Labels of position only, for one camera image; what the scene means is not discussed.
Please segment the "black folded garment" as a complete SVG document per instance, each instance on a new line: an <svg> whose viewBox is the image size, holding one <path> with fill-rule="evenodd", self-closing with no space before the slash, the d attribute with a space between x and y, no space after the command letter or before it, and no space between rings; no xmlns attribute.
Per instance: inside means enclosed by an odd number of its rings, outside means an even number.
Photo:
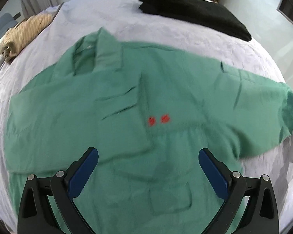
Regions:
<svg viewBox="0 0 293 234"><path fill-rule="evenodd" d="M205 0L139 1L139 9L146 14L202 25L247 42L252 40L246 26L223 5Z"/></svg>

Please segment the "grey bed blanket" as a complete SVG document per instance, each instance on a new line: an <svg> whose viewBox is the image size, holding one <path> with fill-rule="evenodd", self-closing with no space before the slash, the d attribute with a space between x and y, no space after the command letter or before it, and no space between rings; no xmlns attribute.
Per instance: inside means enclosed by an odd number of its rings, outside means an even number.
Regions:
<svg viewBox="0 0 293 234"><path fill-rule="evenodd" d="M277 83L283 76L268 52L249 42L210 28L147 15L138 0L72 0L57 11L54 21L16 58L0 56L0 219L9 233L17 231L17 213L10 196L4 135L10 100L38 74L59 61L82 37L106 30L121 42L153 43L211 58ZM293 221L293 133L260 155L239 159L244 174L268 174L277 199L280 229Z"/></svg>

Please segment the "beige striped folded cloth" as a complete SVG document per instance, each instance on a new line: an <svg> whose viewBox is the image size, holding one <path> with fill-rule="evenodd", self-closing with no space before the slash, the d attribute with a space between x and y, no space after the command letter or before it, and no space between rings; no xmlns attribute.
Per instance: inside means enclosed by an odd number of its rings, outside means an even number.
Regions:
<svg viewBox="0 0 293 234"><path fill-rule="evenodd" d="M10 28L3 38L1 50L4 60L10 62L26 48L53 21L53 14L41 13L31 16Z"/></svg>

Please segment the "green work jacket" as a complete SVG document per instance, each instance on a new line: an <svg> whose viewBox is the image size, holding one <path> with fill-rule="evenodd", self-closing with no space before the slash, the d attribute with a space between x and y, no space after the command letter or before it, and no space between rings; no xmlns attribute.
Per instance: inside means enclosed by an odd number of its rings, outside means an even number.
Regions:
<svg viewBox="0 0 293 234"><path fill-rule="evenodd" d="M76 204L96 233L200 233L222 201L198 163L232 170L293 133L293 91L224 62L106 30L82 37L10 100L10 196L89 147L99 163Z"/></svg>

